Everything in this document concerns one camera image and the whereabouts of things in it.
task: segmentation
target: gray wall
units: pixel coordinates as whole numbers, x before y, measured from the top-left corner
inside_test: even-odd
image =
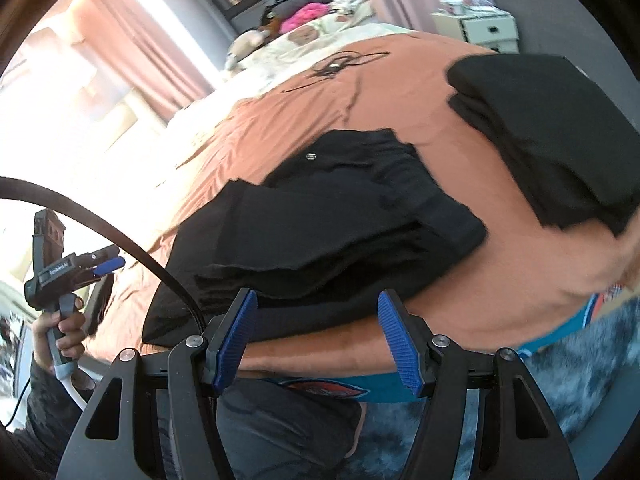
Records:
[[[236,33],[209,0],[164,0],[213,65],[222,70]]]
[[[597,20],[578,0],[495,0],[516,18],[521,52],[565,56],[640,125],[640,83]]]

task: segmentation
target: pink plush toy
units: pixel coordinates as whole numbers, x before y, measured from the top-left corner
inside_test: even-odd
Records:
[[[280,33],[287,34],[292,30],[305,25],[305,23],[322,18],[329,13],[329,6],[325,4],[306,4],[288,20],[284,20],[280,25]]]

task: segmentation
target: blue gripper pad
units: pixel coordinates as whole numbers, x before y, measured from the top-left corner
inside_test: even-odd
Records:
[[[396,362],[402,384],[418,396],[423,384],[420,376],[420,357],[399,312],[399,308],[404,311],[404,305],[394,292],[392,294],[394,298],[390,296],[389,291],[379,295],[378,322],[385,333],[386,343]]]
[[[236,378],[242,354],[244,354],[249,338],[254,333],[257,309],[258,297],[255,291],[250,290],[244,297],[242,306],[230,329],[226,332],[216,356],[216,375],[212,386],[218,394],[221,394]]]
[[[122,256],[116,256],[111,260],[107,260],[103,264],[98,265],[94,269],[94,276],[101,278],[114,270],[121,269],[125,265],[125,260]]]

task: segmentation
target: person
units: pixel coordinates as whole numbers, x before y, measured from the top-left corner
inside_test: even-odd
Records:
[[[0,426],[0,478],[50,480],[55,478],[66,443],[81,415],[53,372],[47,330],[58,326],[65,336],[58,340],[62,355],[78,359],[84,353],[84,315],[76,312],[66,319],[60,313],[43,313],[31,326],[33,359],[31,394],[23,430],[9,433]],[[81,395],[88,398],[94,386],[79,372],[73,377]]]
[[[62,354],[84,353],[84,315],[67,319],[43,313],[33,323],[31,394],[23,430],[0,425],[0,478],[53,480],[80,409],[56,379],[47,330],[58,326]],[[73,377],[89,399],[95,383],[81,370]],[[158,427],[168,480],[179,480],[172,446],[166,391],[158,391]],[[236,478],[243,480],[325,480],[355,450],[365,409],[354,400],[337,400],[261,380],[238,379],[218,400],[216,423]]]

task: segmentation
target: black gripper frame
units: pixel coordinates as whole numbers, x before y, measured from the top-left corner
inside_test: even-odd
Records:
[[[567,441],[545,397],[513,349],[471,352],[434,336],[385,294],[417,351],[421,389],[430,397],[401,480],[450,480],[465,415],[466,390],[479,389],[478,430],[470,480],[578,480]]]
[[[76,480],[79,471],[102,480],[165,479],[158,390],[169,393],[182,480],[235,480],[215,423],[220,391],[213,387],[214,361],[250,294],[255,297],[242,288],[202,336],[190,336],[170,351],[145,356],[133,348],[121,351],[76,425],[56,480]]]

